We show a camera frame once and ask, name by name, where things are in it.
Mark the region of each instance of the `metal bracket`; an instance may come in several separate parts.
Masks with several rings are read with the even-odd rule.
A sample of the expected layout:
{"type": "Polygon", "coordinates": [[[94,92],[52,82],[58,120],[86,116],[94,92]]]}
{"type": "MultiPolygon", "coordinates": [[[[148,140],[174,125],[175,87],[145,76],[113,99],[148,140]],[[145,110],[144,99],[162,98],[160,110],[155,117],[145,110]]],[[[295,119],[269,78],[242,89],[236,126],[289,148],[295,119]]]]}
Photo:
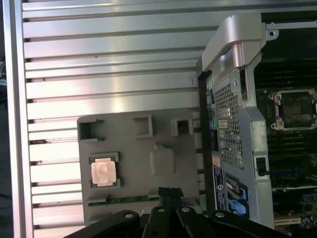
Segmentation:
{"type": "Polygon", "coordinates": [[[154,207],[149,222],[145,225],[142,238],[165,238],[169,235],[171,209],[168,207],[154,207]]]}
{"type": "Polygon", "coordinates": [[[266,30],[266,41],[276,40],[279,36],[279,30],[266,30]]]}
{"type": "Polygon", "coordinates": [[[182,227],[186,229],[190,238],[217,237],[211,227],[201,221],[198,214],[193,208],[179,207],[176,210],[176,214],[182,224],[182,227]]]}

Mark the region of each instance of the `perforated metal panel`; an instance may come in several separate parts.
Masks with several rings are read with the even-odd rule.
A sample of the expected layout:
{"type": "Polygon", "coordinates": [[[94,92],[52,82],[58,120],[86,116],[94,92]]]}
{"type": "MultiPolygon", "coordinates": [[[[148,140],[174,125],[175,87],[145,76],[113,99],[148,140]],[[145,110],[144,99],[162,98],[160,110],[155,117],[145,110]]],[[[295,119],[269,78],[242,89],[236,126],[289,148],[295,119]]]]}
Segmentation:
{"type": "Polygon", "coordinates": [[[215,92],[214,99],[219,126],[220,158],[243,170],[238,96],[231,92],[230,84],[227,84],[215,92]]]}

